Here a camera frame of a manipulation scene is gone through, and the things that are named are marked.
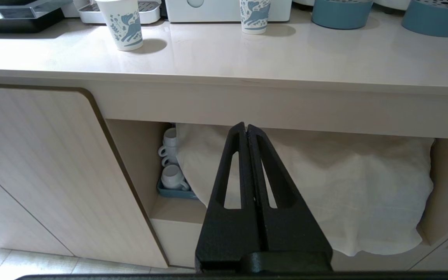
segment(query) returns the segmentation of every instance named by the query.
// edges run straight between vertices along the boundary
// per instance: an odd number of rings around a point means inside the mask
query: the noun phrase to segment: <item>white paper cup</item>
[[[267,28],[271,0],[240,0],[241,30],[246,34],[262,34]]]
[[[96,0],[119,50],[143,45],[137,0]]]

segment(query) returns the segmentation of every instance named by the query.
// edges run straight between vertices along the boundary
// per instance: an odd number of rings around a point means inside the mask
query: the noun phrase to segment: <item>cup handle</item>
[[[170,163],[169,157],[168,156],[164,157],[162,160],[162,166],[166,167],[167,165],[169,165],[169,163]]]
[[[190,190],[190,186],[185,181],[181,182],[181,186],[183,186],[183,190]]]
[[[158,149],[158,155],[161,157],[167,156],[167,150],[165,149],[165,145]]]

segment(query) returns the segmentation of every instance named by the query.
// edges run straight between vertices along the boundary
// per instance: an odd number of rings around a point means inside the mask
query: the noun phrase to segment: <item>wooden cabinet door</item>
[[[0,248],[67,255],[50,232],[0,186]]]
[[[89,92],[0,87],[0,184],[78,257],[167,267]]]

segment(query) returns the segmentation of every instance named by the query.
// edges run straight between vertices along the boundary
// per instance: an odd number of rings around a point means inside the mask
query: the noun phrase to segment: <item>countertop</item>
[[[448,38],[371,13],[359,30],[331,30],[293,8],[288,23],[247,35],[239,23],[157,23],[141,49],[118,51],[104,25],[66,19],[38,34],[0,34],[0,76],[302,87],[354,83],[448,87]]]

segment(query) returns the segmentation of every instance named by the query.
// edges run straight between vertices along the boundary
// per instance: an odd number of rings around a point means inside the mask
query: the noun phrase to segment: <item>tiled floor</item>
[[[30,274],[70,273],[194,273],[193,269],[158,269],[80,257],[65,257],[0,249],[0,280],[14,280]]]

